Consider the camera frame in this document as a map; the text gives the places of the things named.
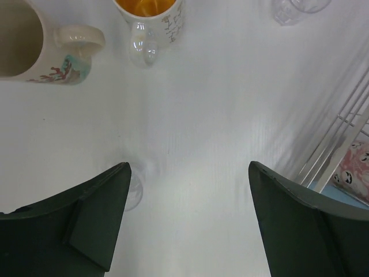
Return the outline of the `pink patterned mug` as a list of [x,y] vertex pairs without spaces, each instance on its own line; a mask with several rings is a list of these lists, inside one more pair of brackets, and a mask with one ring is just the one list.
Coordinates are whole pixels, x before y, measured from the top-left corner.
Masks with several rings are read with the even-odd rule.
[[333,183],[368,204],[368,142],[354,141],[335,170]]

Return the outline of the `light blue mug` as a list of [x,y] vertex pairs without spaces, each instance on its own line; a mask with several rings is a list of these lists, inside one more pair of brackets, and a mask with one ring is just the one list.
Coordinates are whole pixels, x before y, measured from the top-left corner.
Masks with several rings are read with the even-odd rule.
[[363,204],[359,200],[351,197],[350,195],[344,193],[343,191],[337,189],[335,186],[332,186],[332,185],[326,185],[322,191],[322,194],[324,196],[330,197],[333,200],[336,200],[336,201],[339,201],[339,202],[342,202],[342,203],[345,203],[345,204],[348,204],[354,207],[368,209],[368,205]]

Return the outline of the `cream coral pattern mug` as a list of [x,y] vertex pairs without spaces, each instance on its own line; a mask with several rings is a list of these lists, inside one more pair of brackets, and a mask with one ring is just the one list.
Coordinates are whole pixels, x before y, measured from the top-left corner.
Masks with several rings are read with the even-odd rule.
[[57,26],[30,1],[1,1],[1,80],[74,85],[106,45],[90,25]]

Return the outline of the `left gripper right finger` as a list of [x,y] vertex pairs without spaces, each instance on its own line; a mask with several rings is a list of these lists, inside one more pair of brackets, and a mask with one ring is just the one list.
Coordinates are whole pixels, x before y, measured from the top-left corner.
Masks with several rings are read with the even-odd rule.
[[368,276],[368,210],[248,166],[271,276]]

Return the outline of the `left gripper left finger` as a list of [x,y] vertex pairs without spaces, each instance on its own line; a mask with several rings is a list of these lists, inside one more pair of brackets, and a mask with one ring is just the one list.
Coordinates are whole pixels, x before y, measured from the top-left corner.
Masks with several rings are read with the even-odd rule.
[[104,276],[131,180],[119,163],[80,185],[1,213],[2,276]]

